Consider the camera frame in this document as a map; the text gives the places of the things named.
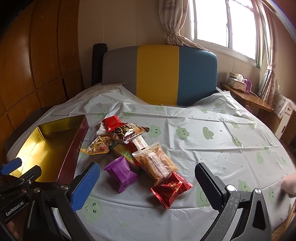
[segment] purple snack wrapper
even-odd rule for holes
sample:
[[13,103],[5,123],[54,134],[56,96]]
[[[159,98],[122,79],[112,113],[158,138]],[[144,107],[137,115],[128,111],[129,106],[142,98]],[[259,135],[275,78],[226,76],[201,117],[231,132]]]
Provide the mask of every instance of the purple snack wrapper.
[[139,177],[138,174],[130,170],[130,167],[124,156],[118,157],[109,163],[104,170],[106,170],[111,177],[119,183],[118,192],[122,193],[126,188],[133,184]]

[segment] curtain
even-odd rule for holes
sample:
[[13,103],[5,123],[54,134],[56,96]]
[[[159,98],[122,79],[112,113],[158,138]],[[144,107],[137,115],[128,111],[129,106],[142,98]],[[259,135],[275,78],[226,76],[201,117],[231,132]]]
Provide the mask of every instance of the curtain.
[[263,39],[266,47],[267,57],[267,70],[263,76],[263,79],[259,86],[258,96],[265,101],[267,104],[272,105],[275,91],[275,61],[274,61],[274,50],[275,43],[275,31],[273,31],[274,24],[271,23],[271,17],[265,12],[262,3],[258,3],[259,12],[261,16],[261,22],[263,27]]
[[159,0],[159,18],[166,30],[169,45],[188,46],[207,50],[188,38],[180,35],[188,10],[189,0]]

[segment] window sill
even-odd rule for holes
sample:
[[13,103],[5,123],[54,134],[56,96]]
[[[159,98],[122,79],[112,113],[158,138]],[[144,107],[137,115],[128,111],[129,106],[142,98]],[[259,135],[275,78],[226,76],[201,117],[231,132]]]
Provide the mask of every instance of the window sill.
[[212,50],[214,52],[218,52],[224,55],[228,55],[231,56],[233,58],[237,58],[245,63],[247,63],[248,65],[257,67],[257,63],[254,59],[251,59],[249,57],[247,57],[246,55],[243,55],[237,51],[234,51],[232,49],[226,48],[224,46],[218,45],[218,44],[214,44],[214,43],[210,43],[207,41],[203,41],[203,40],[195,40],[193,41],[194,43],[197,43],[201,46],[203,46],[204,48],[208,49],[208,50]]

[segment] red candy package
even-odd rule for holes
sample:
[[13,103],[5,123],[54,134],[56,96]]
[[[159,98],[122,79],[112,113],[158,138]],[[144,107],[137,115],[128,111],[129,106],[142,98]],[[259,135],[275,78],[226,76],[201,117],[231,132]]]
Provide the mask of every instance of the red candy package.
[[168,209],[176,197],[192,188],[193,185],[187,182],[179,174],[172,172],[171,176],[165,181],[164,184],[156,185],[150,190],[160,201],[165,209]]
[[116,127],[120,127],[126,124],[126,123],[122,123],[120,119],[117,117],[117,115],[110,116],[106,119],[103,119],[102,123],[107,127],[107,130],[109,132],[113,131]]

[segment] curtain tieback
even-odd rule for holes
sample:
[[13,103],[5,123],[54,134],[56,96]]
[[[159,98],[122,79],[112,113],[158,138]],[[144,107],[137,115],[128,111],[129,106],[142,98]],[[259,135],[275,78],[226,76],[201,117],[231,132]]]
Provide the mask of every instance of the curtain tieback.
[[170,34],[180,34],[180,29],[178,28],[174,28],[174,29],[169,29],[166,31],[167,36],[169,36]]

